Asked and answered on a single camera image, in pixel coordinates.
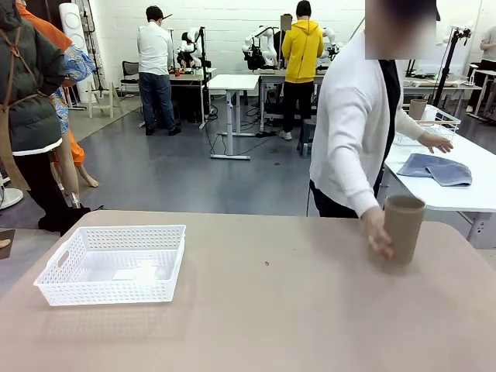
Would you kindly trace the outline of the person's left hand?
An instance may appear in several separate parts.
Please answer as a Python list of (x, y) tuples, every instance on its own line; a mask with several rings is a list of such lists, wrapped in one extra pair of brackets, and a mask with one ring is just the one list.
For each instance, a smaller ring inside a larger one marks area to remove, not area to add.
[(449, 153), (453, 149), (453, 144), (447, 138), (429, 132), (424, 132), (417, 141), (430, 153), (435, 153), (435, 149), (441, 153)]

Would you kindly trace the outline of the person's right hand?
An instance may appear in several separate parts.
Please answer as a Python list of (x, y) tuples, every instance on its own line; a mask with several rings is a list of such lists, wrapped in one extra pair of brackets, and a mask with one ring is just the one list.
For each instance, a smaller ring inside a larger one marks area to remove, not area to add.
[(394, 257), (392, 238), (385, 229), (385, 213), (379, 207), (369, 208), (360, 217), (369, 247), (384, 259)]

